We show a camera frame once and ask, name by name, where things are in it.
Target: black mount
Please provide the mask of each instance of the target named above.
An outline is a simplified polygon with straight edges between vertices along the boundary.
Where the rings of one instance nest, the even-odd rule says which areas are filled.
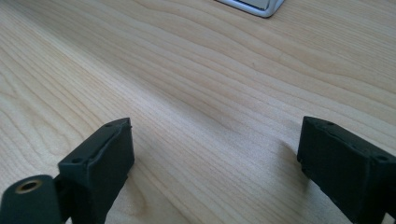
[[[58,164],[59,175],[25,178],[4,195],[0,224],[103,224],[134,164],[130,119],[98,129]]]
[[[340,126],[304,117],[297,155],[303,172],[353,223],[396,218],[396,158]]]

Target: metal object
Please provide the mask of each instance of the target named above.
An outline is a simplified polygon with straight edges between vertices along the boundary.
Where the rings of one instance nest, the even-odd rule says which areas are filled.
[[[272,16],[282,5],[283,0],[218,0],[221,3],[239,8],[259,17]]]
[[[134,164],[131,123],[98,129],[58,164],[59,175],[36,175],[9,187],[0,224],[103,224]]]
[[[297,160],[351,222],[396,218],[396,158],[388,152],[327,120],[304,117]]]

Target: small hole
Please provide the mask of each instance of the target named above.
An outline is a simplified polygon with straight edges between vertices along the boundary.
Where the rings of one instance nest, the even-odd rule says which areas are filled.
[[[388,157],[386,157],[386,156],[377,156],[376,158],[381,160],[381,161],[387,161],[388,160]]]
[[[23,184],[19,185],[17,187],[17,189],[15,190],[15,192],[19,193],[19,194],[24,194],[24,193],[28,193],[31,192],[35,189],[40,188],[42,182],[41,180],[29,180],[24,182]]]
[[[80,163],[82,162],[82,158],[75,158],[72,160],[73,163]]]

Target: screw hole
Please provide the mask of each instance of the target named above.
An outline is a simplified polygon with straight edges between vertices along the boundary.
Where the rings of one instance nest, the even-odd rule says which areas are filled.
[[[40,188],[42,183],[43,182],[41,182],[41,180],[39,180],[39,179],[26,181],[23,184],[19,185],[17,187],[17,189],[15,190],[15,192],[18,194],[29,193],[35,189]]]
[[[73,163],[80,163],[82,162],[82,158],[75,158],[72,160]]]

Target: wooden table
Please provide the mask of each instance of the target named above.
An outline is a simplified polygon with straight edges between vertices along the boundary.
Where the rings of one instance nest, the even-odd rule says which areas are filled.
[[[396,155],[395,11],[0,0],[0,191],[57,175],[130,117],[136,163],[106,223],[349,223],[301,172],[301,124],[327,119]]]

